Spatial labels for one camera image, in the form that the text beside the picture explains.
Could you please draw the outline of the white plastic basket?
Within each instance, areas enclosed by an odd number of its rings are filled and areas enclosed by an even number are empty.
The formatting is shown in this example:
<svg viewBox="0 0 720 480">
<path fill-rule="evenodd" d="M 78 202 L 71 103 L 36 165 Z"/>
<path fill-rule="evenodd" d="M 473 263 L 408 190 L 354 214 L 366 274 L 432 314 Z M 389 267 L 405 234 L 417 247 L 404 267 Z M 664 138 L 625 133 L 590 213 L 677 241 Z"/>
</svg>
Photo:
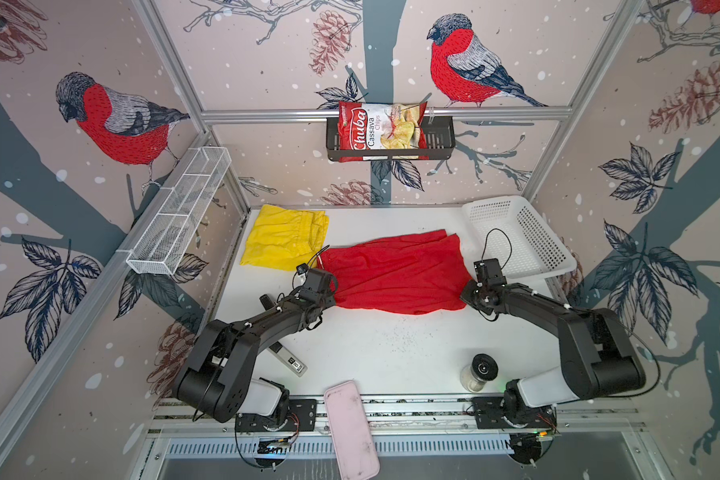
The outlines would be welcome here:
<svg viewBox="0 0 720 480">
<path fill-rule="evenodd" d="M 521 196 L 501 196 L 462 206 L 483 257 L 500 261 L 510 282 L 529 283 L 573 272 L 577 262 L 534 207 Z"/>
</svg>

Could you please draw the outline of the yellow shorts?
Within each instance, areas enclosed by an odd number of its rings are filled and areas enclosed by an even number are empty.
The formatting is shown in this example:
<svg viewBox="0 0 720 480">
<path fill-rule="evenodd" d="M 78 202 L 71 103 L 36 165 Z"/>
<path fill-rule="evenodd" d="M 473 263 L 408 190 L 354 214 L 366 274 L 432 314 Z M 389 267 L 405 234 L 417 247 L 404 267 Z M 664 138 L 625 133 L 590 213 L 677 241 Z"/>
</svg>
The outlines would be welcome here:
<svg viewBox="0 0 720 480">
<path fill-rule="evenodd" d="M 325 211 L 264 205 L 247 237 L 240 264 L 293 271 L 324 247 L 329 225 Z"/>
</svg>

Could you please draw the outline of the red shorts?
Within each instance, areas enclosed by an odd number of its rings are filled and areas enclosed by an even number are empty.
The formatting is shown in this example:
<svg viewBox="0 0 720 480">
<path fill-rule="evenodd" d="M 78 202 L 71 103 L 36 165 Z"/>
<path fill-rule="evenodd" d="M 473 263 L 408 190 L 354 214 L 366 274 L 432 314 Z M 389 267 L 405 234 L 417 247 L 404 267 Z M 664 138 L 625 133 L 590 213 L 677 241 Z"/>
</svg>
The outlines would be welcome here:
<svg viewBox="0 0 720 480">
<path fill-rule="evenodd" d="M 321 265 L 338 281 L 339 307 L 402 315 L 464 309 L 460 295 L 472 279 L 459 236 L 444 230 L 330 248 Z"/>
</svg>

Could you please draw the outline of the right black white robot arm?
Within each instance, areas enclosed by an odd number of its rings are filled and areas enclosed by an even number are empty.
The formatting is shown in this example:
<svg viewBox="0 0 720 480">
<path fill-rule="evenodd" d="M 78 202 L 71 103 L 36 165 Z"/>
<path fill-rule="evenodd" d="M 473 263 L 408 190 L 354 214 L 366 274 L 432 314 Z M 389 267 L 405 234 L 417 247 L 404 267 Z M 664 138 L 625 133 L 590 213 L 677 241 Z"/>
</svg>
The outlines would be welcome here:
<svg viewBox="0 0 720 480">
<path fill-rule="evenodd" d="M 534 414 L 554 405 L 615 397 L 646 384 L 628 332 L 608 309 L 570 307 L 519 283 L 471 280 L 460 298 L 491 319 L 502 314 L 516 317 L 558 340 L 557 367 L 507 383 L 502 413 L 513 426 L 529 424 Z"/>
</svg>

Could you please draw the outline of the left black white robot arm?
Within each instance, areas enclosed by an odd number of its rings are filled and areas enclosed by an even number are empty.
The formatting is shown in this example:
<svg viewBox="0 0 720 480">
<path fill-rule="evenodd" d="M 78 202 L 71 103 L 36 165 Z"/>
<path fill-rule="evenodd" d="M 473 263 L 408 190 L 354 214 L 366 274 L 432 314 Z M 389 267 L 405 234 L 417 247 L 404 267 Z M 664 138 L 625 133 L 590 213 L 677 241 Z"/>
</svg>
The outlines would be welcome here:
<svg viewBox="0 0 720 480">
<path fill-rule="evenodd" d="M 281 339 L 312 330 L 334 306 L 338 281 L 325 272 L 248 320 L 214 320 L 196 338 L 172 386 L 173 396 L 225 423 L 244 411 L 259 354 Z"/>
</svg>

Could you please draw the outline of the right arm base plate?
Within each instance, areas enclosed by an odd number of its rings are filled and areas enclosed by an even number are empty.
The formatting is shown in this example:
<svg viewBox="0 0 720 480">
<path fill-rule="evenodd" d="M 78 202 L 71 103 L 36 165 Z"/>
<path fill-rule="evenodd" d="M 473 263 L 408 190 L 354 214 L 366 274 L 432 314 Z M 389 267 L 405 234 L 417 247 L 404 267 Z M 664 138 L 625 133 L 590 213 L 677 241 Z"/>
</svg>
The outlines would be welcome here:
<svg viewBox="0 0 720 480">
<path fill-rule="evenodd" d="M 529 407 L 521 400 L 507 402 L 498 396 L 473 397 L 471 413 L 478 429 L 555 430 L 557 416 L 551 406 Z"/>
</svg>

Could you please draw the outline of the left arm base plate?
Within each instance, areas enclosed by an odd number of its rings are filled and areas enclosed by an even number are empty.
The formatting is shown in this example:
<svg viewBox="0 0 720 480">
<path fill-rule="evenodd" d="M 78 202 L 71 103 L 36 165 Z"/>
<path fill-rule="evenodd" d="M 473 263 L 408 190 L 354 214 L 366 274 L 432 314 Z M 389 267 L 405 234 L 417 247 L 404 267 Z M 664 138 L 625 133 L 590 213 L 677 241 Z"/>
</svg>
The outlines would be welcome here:
<svg viewBox="0 0 720 480">
<path fill-rule="evenodd" d="M 287 399 L 282 400 L 269 416 L 239 414 L 236 418 L 236 430 L 243 433 L 312 432 L 316 414 L 316 400 Z"/>
</svg>

